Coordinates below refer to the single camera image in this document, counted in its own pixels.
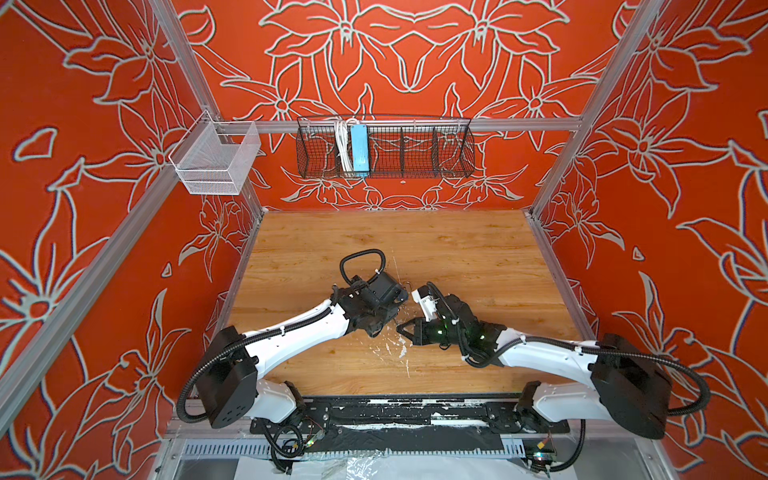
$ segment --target coiled white cable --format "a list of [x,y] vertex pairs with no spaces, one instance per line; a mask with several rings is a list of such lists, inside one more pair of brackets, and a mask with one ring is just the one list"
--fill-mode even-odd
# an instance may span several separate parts
[[352,165],[352,160],[349,158],[349,153],[347,152],[347,145],[349,142],[349,126],[358,123],[360,122],[357,121],[356,118],[350,118],[347,121],[344,121],[340,118],[339,120],[336,120],[336,123],[333,125],[334,130],[336,131],[336,146],[339,148],[341,168],[345,172],[351,172],[355,170],[354,166]]

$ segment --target red wall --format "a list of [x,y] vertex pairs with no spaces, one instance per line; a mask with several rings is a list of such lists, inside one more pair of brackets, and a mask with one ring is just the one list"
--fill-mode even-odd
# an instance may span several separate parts
[[543,218],[600,333],[707,377],[667,429],[682,478],[768,475],[766,28],[765,2],[670,2]]
[[[174,0],[224,117],[284,121],[578,116],[637,4],[590,3]],[[297,177],[294,139],[271,134],[251,181],[279,210],[519,208],[566,138],[479,135],[469,179],[349,182]]]
[[[0,38],[2,372],[200,111],[145,0],[4,2]],[[0,439],[0,476],[146,476],[252,225],[241,197],[178,185]]]

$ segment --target wood grain surface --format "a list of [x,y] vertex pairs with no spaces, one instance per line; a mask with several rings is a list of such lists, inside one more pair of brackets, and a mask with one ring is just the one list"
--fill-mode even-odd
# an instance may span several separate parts
[[[578,339],[523,213],[518,210],[269,213],[230,316],[239,332],[262,329],[314,307],[344,285],[342,257],[386,253],[386,271],[409,288],[428,280],[454,293],[487,322],[526,333]],[[376,255],[347,263],[368,278]],[[412,300],[395,322],[421,316]],[[390,322],[375,339],[358,330],[321,343],[275,368],[304,395],[519,392],[526,382],[564,382],[523,368],[473,369],[458,347],[412,346]]]

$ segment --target black wire basket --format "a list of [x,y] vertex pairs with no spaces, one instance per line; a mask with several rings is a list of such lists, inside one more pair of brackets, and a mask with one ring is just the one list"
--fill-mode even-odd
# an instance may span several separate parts
[[[368,170],[345,171],[335,122],[353,118],[300,117],[296,159],[303,178],[458,178],[475,171],[475,138],[468,118],[376,115],[357,118],[368,128]],[[347,133],[347,153],[352,140]]]

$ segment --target floral wallpaper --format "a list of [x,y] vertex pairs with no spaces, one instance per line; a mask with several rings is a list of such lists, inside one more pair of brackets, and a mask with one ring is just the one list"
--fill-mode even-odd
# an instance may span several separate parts
[[[639,0],[173,3],[224,117],[291,121],[576,117]],[[265,135],[250,176],[277,210],[527,207],[568,135],[476,134],[470,178],[405,181],[304,180],[293,137]]]
[[[200,109],[146,0],[3,2],[0,38],[1,375]],[[147,475],[257,220],[176,186],[0,439],[0,478]]]
[[596,333],[707,378],[668,423],[681,478],[768,476],[767,29],[765,2],[667,2],[541,219]]

